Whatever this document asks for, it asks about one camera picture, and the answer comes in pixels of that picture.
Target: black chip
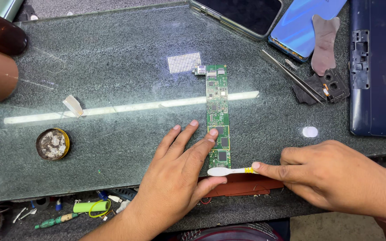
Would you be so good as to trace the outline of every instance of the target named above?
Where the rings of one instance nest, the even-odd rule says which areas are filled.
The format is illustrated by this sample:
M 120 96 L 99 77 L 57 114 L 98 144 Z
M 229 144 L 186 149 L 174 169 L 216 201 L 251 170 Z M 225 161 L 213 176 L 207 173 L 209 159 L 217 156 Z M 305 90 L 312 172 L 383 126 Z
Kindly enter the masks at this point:
M 229 139 L 227 137 L 221 138 L 221 146 L 229 146 Z
M 219 161 L 227 161 L 226 154 L 227 154 L 227 152 L 225 152 L 225 151 L 219 151 L 218 152 L 218 160 Z
M 219 134 L 219 135 L 224 134 L 224 127 L 216 127 L 215 129 L 218 130 L 218 134 Z

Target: green screwdriver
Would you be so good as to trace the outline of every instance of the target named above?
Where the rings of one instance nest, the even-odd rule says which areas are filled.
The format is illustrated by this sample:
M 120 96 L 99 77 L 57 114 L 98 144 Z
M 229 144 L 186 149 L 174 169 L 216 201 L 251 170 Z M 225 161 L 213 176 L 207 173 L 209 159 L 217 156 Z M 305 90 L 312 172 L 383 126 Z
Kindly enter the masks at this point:
M 35 229 L 43 229 L 43 228 L 51 227 L 57 223 L 65 222 L 65 221 L 71 220 L 75 217 L 78 217 L 79 214 L 81 214 L 81 213 L 65 214 L 65 215 L 57 217 L 56 219 L 52 218 L 52 219 L 46 220 L 39 225 L 35 225 Z

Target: hand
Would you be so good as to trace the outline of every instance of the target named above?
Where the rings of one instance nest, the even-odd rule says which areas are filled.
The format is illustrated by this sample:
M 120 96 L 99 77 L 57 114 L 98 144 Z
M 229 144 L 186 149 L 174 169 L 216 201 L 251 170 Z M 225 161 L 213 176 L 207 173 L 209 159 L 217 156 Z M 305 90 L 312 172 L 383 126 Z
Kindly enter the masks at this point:
M 209 191 L 227 183 L 226 177 L 197 182 L 218 136 L 217 129 L 211 129 L 204 139 L 184 151 L 198 126 L 193 120 L 184 131 L 179 125 L 172 128 L 159 144 L 135 198 L 84 240 L 151 240 L 184 217 Z
M 360 152 L 324 141 L 285 148 L 280 162 L 254 162 L 252 167 L 319 208 L 386 219 L 386 169 Z

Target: blue smartphone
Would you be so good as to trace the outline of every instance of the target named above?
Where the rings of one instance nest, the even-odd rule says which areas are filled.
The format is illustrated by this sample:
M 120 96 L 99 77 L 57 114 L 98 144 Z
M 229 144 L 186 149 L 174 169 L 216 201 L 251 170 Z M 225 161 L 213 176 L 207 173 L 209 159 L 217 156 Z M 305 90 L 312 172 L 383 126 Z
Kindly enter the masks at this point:
M 336 17 L 346 0 L 294 0 L 268 37 L 275 46 L 298 62 L 308 60 L 315 47 L 312 16 L 330 20 Z

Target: circuit board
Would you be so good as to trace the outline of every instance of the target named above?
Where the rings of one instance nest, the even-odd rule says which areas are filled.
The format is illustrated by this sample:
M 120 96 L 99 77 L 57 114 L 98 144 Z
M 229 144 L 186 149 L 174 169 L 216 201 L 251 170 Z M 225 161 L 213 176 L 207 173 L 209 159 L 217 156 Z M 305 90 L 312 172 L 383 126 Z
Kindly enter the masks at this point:
M 218 138 L 209 152 L 209 168 L 231 168 L 230 131 L 227 109 L 227 68 L 226 65 L 196 66 L 195 75 L 206 76 L 206 114 L 208 131 L 216 128 Z

